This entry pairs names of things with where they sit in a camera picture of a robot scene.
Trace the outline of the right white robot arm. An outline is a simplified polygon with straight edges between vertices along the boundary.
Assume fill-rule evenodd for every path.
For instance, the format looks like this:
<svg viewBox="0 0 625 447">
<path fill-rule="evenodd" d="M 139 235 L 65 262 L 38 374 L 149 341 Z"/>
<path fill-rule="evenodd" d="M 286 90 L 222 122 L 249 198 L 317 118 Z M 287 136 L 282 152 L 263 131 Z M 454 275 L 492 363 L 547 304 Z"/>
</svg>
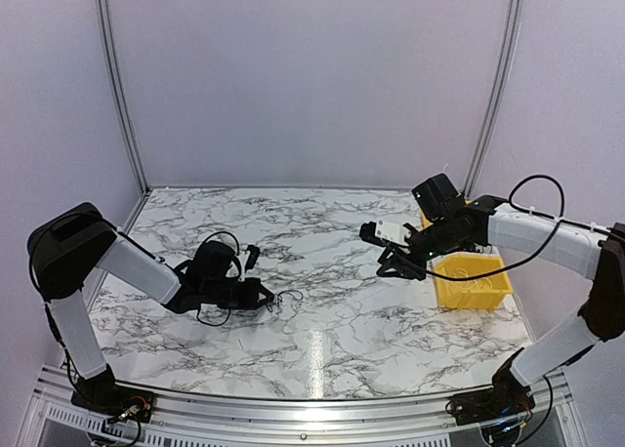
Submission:
<svg viewBox="0 0 625 447">
<path fill-rule="evenodd" d="M 518 350 L 493 374 L 483 406 L 503 416 L 520 403 L 532 384 L 586 355 L 599 343 L 624 334 L 624 225 L 609 227 L 579 223 L 565 215 L 562 185 L 546 174 L 534 174 L 518 184 L 547 181 L 557 190 L 555 214 L 523 207 L 514 196 L 485 194 L 469 200 L 445 174 L 437 174 L 412 190 L 429 221 L 418 229 L 411 223 L 378 220 L 364 224 L 360 237 L 381 248 L 379 276 L 423 280 L 428 276 L 448 283 L 495 277 L 534 261 L 567 269 L 591 284 L 581 306 L 535 343 Z M 513 251 L 521 259 L 491 271 L 455 277 L 436 272 L 432 260 L 474 247 Z"/>
</svg>

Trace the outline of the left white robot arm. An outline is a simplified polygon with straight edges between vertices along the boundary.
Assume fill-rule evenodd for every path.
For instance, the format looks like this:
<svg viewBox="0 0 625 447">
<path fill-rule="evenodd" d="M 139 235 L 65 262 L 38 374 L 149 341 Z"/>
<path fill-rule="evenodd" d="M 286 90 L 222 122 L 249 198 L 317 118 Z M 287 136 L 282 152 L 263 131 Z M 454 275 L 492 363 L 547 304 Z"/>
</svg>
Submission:
<svg viewBox="0 0 625 447">
<path fill-rule="evenodd" d="M 260 250 L 204 239 L 175 266 L 154 255 L 84 202 L 34 229 L 26 242 L 31 284 L 41 297 L 50 329 L 61 346 L 74 405 L 101 413 L 134 403 L 149 406 L 152 393 L 121 386 L 104 357 L 89 312 L 93 278 L 109 277 L 175 314 L 212 305 L 226 313 L 273 305 L 275 294 L 251 275 Z"/>
</svg>

